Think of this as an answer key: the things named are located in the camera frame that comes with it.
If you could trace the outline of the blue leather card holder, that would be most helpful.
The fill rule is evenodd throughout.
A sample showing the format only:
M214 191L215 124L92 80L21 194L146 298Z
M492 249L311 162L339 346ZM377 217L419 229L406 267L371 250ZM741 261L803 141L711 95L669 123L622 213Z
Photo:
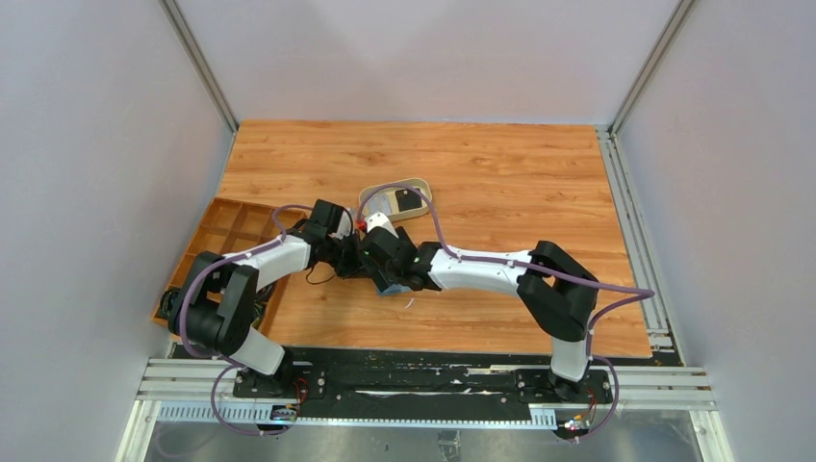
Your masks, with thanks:
M393 284L385 289L378 289L377 294L379 296L390 296L390 295L399 295L405 293L412 293L413 290L410 287L400 285L400 284Z

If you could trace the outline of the black VIP credit card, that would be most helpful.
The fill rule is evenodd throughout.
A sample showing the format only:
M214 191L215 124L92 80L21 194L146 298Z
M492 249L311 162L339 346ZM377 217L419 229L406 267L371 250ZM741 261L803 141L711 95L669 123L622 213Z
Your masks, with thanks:
M421 210L423 207L423 200L421 197L416 192L409 189L395 191L395 200L397 209L400 213Z

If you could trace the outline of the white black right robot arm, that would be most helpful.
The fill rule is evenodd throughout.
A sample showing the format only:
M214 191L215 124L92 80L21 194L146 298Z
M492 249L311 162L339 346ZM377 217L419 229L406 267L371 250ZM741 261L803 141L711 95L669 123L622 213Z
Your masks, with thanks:
M562 401L580 392L599 291L595 276L557 244L540 241L531 250L510 253L471 251L439 242L414 245L403 228L375 227L360 251L385 281L416 292L473 289L520 300L552 340L546 390Z

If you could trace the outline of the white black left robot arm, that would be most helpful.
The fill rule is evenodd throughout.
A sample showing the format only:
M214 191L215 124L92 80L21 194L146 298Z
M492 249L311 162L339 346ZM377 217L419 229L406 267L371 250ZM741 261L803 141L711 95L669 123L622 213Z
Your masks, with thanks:
M222 358L276 397L304 380L294 374L292 353L254 327L257 294L318 263L349 276L347 264L358 254L348 209L319 199L309 210L310 216L262 244L228 254L198 253L166 318L189 354Z

